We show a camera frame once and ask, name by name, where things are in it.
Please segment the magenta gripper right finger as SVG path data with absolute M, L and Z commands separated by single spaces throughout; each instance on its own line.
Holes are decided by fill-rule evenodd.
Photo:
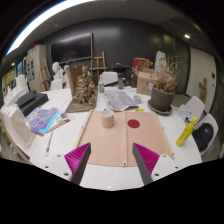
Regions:
M 152 183 L 152 171 L 159 160 L 159 155 L 137 143 L 133 144 L 132 153 L 136 160 L 143 183 L 145 185 Z

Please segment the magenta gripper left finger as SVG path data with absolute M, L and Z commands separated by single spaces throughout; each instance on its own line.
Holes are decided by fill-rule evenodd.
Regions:
M 65 160 L 72 172 L 71 181 L 79 185 L 91 154 L 91 143 L 86 143 L 65 155 Z

